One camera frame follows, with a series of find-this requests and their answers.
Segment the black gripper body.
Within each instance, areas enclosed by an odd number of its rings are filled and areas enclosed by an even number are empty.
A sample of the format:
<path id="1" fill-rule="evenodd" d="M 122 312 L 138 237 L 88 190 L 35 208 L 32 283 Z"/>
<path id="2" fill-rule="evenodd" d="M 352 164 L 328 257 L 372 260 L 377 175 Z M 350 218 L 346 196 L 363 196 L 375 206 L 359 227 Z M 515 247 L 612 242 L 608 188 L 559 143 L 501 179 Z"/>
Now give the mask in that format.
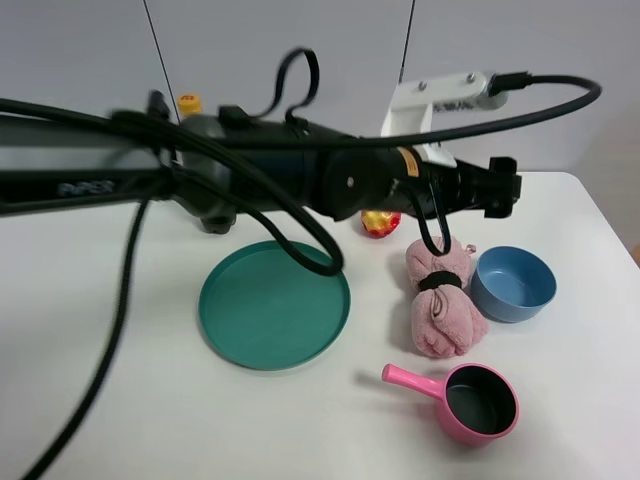
<path id="1" fill-rule="evenodd" d="M 439 219 L 463 210 L 480 210 L 486 218 L 511 215 L 520 198 L 522 178 L 511 157 L 492 157 L 487 168 L 456 159 L 452 167 L 421 160 L 414 149 L 396 149 L 399 172 L 396 211 L 414 218 Z"/>

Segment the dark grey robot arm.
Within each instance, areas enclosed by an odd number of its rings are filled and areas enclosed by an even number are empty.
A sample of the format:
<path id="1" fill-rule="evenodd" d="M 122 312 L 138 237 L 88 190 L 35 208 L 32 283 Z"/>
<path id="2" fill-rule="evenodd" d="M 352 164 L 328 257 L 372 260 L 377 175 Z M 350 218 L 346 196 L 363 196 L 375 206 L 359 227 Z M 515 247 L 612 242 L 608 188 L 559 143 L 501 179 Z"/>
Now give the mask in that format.
<path id="1" fill-rule="evenodd" d="M 156 144 L 81 130 L 46 120 L 1 120 L 1 212 L 5 216 L 172 200 L 200 219 L 273 212 L 278 202 L 246 175 L 201 153 L 180 164 L 160 160 Z M 505 218 L 521 193 L 513 159 L 488 168 L 465 162 L 440 167 L 419 162 L 413 150 L 334 153 L 252 152 L 249 161 L 296 204 L 335 221 L 364 210 L 433 219 L 463 210 Z"/>

